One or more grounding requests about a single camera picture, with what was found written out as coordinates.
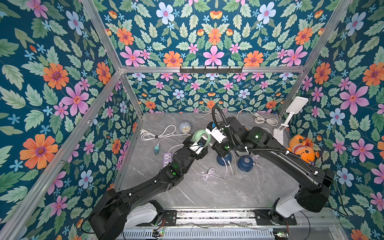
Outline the blue meat grinder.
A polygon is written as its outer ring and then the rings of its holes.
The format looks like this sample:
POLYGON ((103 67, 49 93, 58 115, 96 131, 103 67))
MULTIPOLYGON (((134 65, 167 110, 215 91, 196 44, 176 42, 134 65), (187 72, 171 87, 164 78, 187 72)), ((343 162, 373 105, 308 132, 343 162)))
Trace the blue meat grinder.
POLYGON ((221 157, 220 155, 217 155, 216 160, 217 163, 221 166, 229 166, 232 163, 232 155, 228 153, 226 156, 221 157))
POLYGON ((238 168, 243 172, 250 172, 253 169, 254 161, 251 157, 240 157, 237 161, 238 168))

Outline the green meat grinder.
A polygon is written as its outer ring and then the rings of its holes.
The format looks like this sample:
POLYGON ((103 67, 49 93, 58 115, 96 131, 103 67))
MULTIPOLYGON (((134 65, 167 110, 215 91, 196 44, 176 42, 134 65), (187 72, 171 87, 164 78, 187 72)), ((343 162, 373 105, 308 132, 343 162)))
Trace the green meat grinder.
POLYGON ((211 135, 206 130, 198 130, 196 131, 192 136, 192 141, 198 142, 200 139, 203 139, 206 141, 206 145, 209 145, 211 142, 211 135))

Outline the blue meat grinder front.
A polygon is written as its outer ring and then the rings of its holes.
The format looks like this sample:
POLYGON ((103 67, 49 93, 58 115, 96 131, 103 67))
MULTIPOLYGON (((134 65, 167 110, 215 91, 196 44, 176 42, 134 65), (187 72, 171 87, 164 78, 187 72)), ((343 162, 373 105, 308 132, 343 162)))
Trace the blue meat grinder front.
POLYGON ((243 172, 250 172, 253 169, 254 161, 251 157, 240 157, 237 161, 238 168, 243 172))

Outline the green charger adapter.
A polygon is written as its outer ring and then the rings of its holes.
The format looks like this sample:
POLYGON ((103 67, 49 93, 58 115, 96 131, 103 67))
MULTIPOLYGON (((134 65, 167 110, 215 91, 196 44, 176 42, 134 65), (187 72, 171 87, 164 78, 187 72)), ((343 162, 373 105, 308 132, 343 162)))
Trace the green charger adapter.
POLYGON ((155 147, 154 147, 154 154, 158 155, 160 153, 160 149, 161 149, 160 145, 155 145, 155 147))

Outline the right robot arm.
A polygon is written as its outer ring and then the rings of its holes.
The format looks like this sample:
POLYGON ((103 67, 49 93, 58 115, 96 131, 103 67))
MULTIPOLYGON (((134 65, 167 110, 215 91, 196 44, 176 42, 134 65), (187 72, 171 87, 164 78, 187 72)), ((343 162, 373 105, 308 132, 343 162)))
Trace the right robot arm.
POLYGON ((281 224, 302 210, 319 213, 325 207, 334 183, 333 171, 310 165, 303 159, 303 154, 288 150, 260 127, 247 130, 235 117, 225 117, 218 106, 212 108, 212 117, 213 130, 220 133, 212 148, 220 157, 225 157, 230 151, 238 151, 246 156, 258 155, 299 183, 297 191, 276 199, 269 210, 267 217, 274 224, 281 224))

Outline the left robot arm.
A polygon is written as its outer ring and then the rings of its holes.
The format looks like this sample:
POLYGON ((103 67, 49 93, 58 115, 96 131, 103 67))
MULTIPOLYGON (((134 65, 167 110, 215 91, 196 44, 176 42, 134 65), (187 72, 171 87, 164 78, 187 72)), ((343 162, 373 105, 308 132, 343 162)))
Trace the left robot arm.
POLYGON ((183 141, 172 162, 162 168, 152 179, 133 188, 116 192, 105 192, 88 217, 88 221, 99 240, 114 240, 123 231, 127 217, 135 208, 152 197, 177 186, 188 173, 195 160, 208 153, 210 140, 192 136, 183 141))

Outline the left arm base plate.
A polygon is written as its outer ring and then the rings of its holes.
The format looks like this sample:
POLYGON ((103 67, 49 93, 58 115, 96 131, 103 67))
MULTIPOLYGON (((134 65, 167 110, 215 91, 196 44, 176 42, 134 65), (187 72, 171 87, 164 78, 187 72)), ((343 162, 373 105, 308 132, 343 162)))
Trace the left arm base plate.
POLYGON ((155 218, 150 222, 151 226, 175 226, 178 212, 176 210, 164 210, 157 213, 155 218))

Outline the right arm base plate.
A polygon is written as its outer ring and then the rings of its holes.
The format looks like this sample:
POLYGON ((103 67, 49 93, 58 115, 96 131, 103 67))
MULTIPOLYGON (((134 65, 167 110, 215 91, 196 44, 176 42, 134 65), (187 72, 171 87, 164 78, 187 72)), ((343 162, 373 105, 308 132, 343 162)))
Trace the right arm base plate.
POLYGON ((255 209, 253 210, 258 226, 296 226, 297 220, 294 215, 284 218, 277 213, 271 214, 270 209, 255 209))

